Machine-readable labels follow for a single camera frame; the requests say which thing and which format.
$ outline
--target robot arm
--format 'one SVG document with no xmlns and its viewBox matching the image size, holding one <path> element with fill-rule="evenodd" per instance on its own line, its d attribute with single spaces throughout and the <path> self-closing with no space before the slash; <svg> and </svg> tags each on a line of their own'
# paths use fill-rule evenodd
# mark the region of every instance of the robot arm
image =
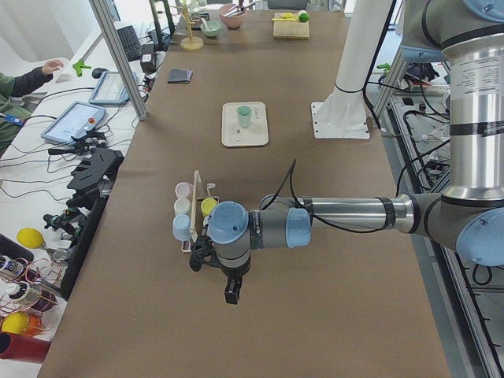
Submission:
<svg viewBox="0 0 504 378">
<path fill-rule="evenodd" d="M 193 248 L 191 267 L 221 268 L 227 302 L 238 302 L 252 250 L 305 246 L 318 226 L 395 228 L 477 264 L 504 265 L 504 3 L 409 0 L 402 47 L 414 62 L 450 60 L 450 186 L 441 195 L 397 198 L 296 198 L 291 191 L 292 198 L 267 197 L 251 211 L 222 202 L 199 244 L 206 248 Z"/>
</svg>

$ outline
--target pink bowl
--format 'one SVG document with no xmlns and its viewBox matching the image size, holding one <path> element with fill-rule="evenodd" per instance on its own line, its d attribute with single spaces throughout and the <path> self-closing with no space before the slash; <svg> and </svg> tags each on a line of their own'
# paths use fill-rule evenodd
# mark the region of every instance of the pink bowl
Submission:
<svg viewBox="0 0 504 378">
<path fill-rule="evenodd" d="M 224 15 L 229 12 L 229 10 L 233 7 L 236 6 L 236 4 L 226 4 L 225 6 L 222 6 L 219 8 L 219 17 L 220 20 L 224 25 L 226 25 L 230 29 L 237 29 L 240 27 L 241 24 L 245 21 L 246 14 L 248 13 L 248 9 L 245 11 L 245 13 L 240 14 L 239 16 L 227 16 L 225 17 Z"/>
</svg>

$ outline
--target wooden cutting board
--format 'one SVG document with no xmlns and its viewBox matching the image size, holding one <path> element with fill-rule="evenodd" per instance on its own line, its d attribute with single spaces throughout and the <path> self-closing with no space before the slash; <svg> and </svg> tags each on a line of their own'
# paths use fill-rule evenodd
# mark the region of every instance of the wooden cutting board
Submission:
<svg viewBox="0 0 504 378">
<path fill-rule="evenodd" d="M 275 13 L 281 18 L 282 13 Z M 309 39 L 309 21 L 273 21 L 273 38 Z"/>
</svg>

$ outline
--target person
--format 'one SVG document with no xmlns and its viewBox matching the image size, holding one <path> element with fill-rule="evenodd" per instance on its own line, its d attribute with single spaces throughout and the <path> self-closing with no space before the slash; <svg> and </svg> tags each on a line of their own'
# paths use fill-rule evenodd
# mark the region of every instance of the person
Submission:
<svg viewBox="0 0 504 378">
<path fill-rule="evenodd" d="M 20 120 L 31 116 L 30 110 L 14 105 L 9 98 L 29 95 L 43 84 L 53 79 L 53 73 L 63 67 L 58 59 L 46 61 L 42 67 L 37 67 L 18 77 L 5 76 L 0 73 L 0 157 L 16 138 L 20 130 L 19 124 L 6 120 L 6 116 L 14 116 Z"/>
</svg>

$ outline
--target white wall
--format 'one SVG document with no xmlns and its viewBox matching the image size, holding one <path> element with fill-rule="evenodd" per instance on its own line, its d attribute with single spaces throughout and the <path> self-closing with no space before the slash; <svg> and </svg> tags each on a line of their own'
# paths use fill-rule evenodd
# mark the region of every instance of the white wall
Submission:
<svg viewBox="0 0 504 378">
<path fill-rule="evenodd" d="M 0 36 L 26 61 L 71 58 L 97 25 L 88 0 L 0 2 Z"/>
</svg>

